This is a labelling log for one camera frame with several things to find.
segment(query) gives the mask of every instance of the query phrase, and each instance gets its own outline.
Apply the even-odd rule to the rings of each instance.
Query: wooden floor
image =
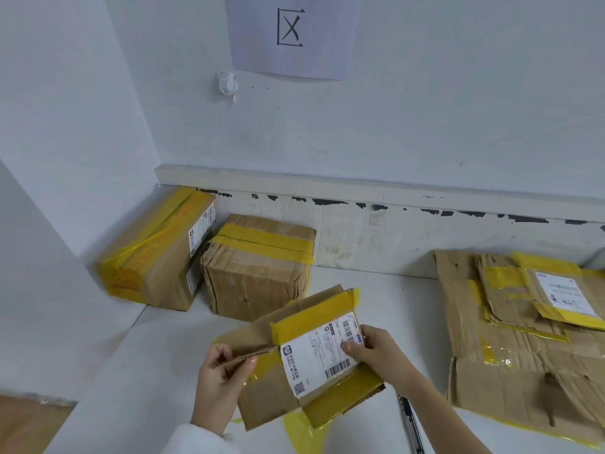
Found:
[[[42,454],[73,408],[0,395],[0,454]]]

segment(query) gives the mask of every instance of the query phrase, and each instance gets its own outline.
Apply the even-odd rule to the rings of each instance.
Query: person's left hand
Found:
[[[191,423],[219,436],[223,435],[233,417],[241,389],[256,366],[256,357],[249,358],[231,379],[227,379],[225,368],[220,363],[232,358],[233,353],[226,344],[211,345],[201,365],[195,391]]]

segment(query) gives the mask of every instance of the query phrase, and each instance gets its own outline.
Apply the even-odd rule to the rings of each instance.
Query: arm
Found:
[[[214,344],[201,365],[195,391],[191,424],[174,430],[162,454],[239,454],[241,451],[223,438],[237,399],[254,366],[256,357],[249,358],[227,379],[221,363],[233,354],[225,344]]]
[[[361,326],[367,348],[342,343],[343,351],[370,365],[378,375],[410,400],[437,454],[490,454],[466,427],[448,401],[399,349],[387,331]]]

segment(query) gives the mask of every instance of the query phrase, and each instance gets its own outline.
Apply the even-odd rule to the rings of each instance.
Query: qr code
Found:
[[[300,395],[301,393],[304,392],[304,386],[302,382],[299,382],[298,384],[294,384],[294,394],[295,395]]]

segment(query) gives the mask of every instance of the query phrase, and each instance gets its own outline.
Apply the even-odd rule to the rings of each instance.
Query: barcode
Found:
[[[298,384],[294,384],[294,394],[295,395],[300,395],[303,392],[304,392],[304,386],[303,386],[302,382],[299,382]]]
[[[549,283],[548,285],[550,285],[551,287],[560,288],[561,290],[572,290],[574,292],[579,291],[576,287],[571,287],[569,285],[559,285],[557,283]]]
[[[353,338],[353,332],[351,331],[351,327],[349,326],[348,320],[343,321],[343,327],[344,327],[344,334],[347,335],[347,341],[354,343],[355,338]]]
[[[333,367],[324,370],[324,373],[326,373],[326,379],[330,379],[333,376],[336,376],[338,373],[340,373],[341,371],[344,371],[345,369],[349,368],[351,366],[351,360],[346,359],[345,361],[341,361],[340,363],[334,365]]]

